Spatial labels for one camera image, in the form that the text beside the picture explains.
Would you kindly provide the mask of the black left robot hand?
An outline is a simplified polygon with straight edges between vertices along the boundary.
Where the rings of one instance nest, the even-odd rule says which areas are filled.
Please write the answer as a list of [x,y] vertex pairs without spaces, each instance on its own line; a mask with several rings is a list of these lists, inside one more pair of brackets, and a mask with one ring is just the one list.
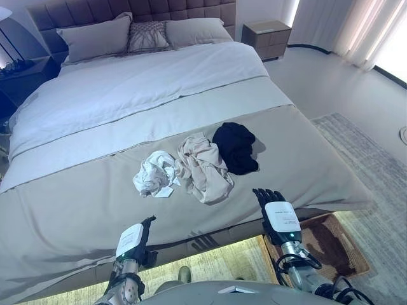
[[147,249],[149,229],[154,220],[156,217],[150,216],[122,232],[116,248],[116,262],[132,259],[146,268],[152,268],[156,264],[158,252]]

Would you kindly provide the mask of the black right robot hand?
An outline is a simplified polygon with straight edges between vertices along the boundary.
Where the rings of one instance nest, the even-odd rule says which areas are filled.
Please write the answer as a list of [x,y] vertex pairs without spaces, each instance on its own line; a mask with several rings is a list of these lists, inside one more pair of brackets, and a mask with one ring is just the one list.
[[300,222],[292,204],[270,189],[253,189],[263,216],[263,228],[273,245],[302,242]]

